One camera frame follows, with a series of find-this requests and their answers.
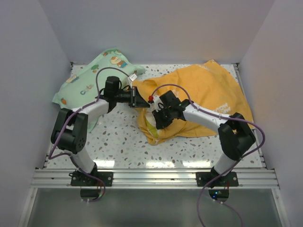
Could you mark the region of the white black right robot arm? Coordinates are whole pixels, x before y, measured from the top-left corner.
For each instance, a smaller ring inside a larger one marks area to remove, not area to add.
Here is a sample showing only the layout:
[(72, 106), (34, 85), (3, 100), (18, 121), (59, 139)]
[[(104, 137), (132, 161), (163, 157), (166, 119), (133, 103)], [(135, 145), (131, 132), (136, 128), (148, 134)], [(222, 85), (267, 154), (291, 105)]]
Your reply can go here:
[(240, 113), (219, 115), (190, 99), (180, 101), (172, 91), (161, 96), (149, 96), (148, 102), (158, 130), (171, 126), (174, 120), (182, 120), (197, 123), (218, 133), (223, 154), (203, 178), (210, 185), (223, 185), (228, 180), (231, 166), (236, 165), (256, 142), (248, 122)]

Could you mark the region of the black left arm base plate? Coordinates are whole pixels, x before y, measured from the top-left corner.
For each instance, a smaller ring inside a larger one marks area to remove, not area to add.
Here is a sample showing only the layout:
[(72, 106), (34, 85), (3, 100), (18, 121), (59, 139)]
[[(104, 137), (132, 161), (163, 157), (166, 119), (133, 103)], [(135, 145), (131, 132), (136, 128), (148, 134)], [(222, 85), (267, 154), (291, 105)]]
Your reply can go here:
[(112, 186), (113, 172), (95, 172), (91, 174), (85, 174), (79, 171), (69, 173), (71, 177), (71, 186), (100, 186), (101, 181), (106, 187)]

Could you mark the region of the orange mickey mouse pillowcase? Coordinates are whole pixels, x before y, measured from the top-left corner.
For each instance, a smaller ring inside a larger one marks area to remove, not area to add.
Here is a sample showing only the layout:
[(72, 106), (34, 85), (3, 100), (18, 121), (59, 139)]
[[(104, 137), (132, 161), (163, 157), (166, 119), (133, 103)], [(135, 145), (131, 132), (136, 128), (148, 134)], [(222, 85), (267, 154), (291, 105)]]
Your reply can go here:
[[(214, 60), (177, 69), (161, 77), (135, 80), (133, 85), (144, 99), (148, 99), (153, 92), (160, 96), (171, 90), (180, 101), (190, 97), (201, 107), (221, 114), (240, 113), (244, 119), (253, 121), (251, 109), (240, 85), (228, 70)], [(158, 145), (177, 136), (197, 138), (216, 135), (216, 132), (197, 123), (174, 120), (171, 126), (159, 130), (158, 138), (154, 138), (146, 128), (147, 109), (139, 108), (138, 112), (139, 128), (151, 145)]]

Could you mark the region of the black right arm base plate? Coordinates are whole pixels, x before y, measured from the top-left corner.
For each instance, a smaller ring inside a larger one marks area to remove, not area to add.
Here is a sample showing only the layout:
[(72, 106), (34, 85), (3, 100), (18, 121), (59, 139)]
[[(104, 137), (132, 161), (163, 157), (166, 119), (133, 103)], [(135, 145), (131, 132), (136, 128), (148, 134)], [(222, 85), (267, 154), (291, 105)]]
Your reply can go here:
[[(211, 172), (196, 172), (196, 184), (198, 187), (204, 187), (209, 181), (215, 178)], [(215, 181), (208, 184), (207, 187), (237, 187), (239, 186), (236, 172), (229, 172), (225, 176), (220, 176)]]

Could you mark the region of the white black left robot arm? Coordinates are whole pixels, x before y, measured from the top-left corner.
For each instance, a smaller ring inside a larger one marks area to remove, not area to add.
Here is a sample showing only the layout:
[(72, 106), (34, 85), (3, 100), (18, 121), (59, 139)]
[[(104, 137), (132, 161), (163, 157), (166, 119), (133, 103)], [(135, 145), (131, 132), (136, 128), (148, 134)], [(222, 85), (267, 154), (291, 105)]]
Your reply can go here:
[(72, 178), (92, 186), (101, 181), (97, 164), (89, 157), (85, 148), (88, 124), (98, 116), (110, 113), (117, 103), (127, 103), (133, 108), (148, 108), (150, 105), (139, 94), (137, 87), (121, 88), (118, 77), (110, 76), (106, 79), (105, 87), (98, 92), (97, 98), (89, 104), (76, 109), (63, 108), (59, 111), (51, 135), (53, 148), (49, 159), (54, 159), (55, 148), (68, 155), (76, 167)]

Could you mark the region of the cream quilted pillow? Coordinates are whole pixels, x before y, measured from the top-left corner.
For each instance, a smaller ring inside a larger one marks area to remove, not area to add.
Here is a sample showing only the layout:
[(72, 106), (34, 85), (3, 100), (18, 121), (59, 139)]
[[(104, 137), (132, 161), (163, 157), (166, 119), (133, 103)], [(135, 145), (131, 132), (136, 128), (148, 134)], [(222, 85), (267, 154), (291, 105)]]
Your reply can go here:
[(145, 114), (145, 122), (147, 131), (154, 137), (159, 137), (159, 130), (156, 128), (156, 121), (151, 112), (146, 112)]

